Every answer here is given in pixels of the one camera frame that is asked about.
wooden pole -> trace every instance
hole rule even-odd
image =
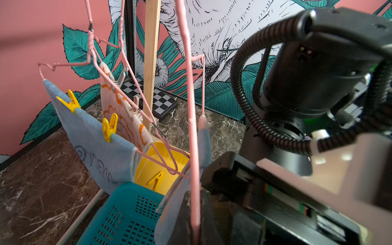
[[[146,0],[145,15],[145,46],[144,46],[144,84],[143,94],[152,110],[152,99],[154,97],[156,52],[158,49],[159,18],[161,11],[161,0]],[[143,124],[150,132],[151,124],[144,118]]]

chess board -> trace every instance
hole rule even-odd
[[[140,88],[143,90],[143,81],[138,81]],[[133,80],[128,80],[123,83],[121,90],[124,91],[130,99],[133,100],[134,96],[139,97],[139,107],[143,108],[143,99],[140,96],[138,88]],[[171,98],[163,91],[155,88],[154,98],[152,99],[152,114],[159,119],[163,119],[173,108],[177,106],[178,102]]]

yellow basin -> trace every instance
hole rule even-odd
[[[155,141],[153,143],[155,147],[158,149],[159,153],[162,155],[163,159],[165,160],[166,164],[175,169],[174,163],[171,160],[171,157],[165,147],[165,145],[161,141]],[[178,171],[185,167],[188,162],[188,158],[183,154],[171,151],[173,154],[174,159],[176,160]],[[152,158],[161,161],[158,154],[155,152],[154,148],[150,146],[147,155],[151,156]],[[146,187],[150,190],[156,191],[162,195],[165,195],[173,182],[176,180],[178,175],[170,174],[166,168],[160,166],[159,164],[154,163],[153,161],[142,157],[140,160],[139,166],[136,169],[135,175],[135,183]]]

white clothespin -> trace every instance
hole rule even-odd
[[[125,76],[126,76],[126,72],[128,71],[128,67],[124,66],[120,76],[118,77],[118,81],[116,82],[116,84],[119,84],[118,86],[121,88],[124,80],[125,80]]]

gray cloth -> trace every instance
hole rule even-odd
[[[82,109],[71,112],[56,96],[67,103],[70,98],[49,80],[44,80],[44,85],[69,141],[97,185],[111,194],[122,183],[134,182],[136,147],[116,134],[111,135],[108,143],[103,138],[102,123]]]

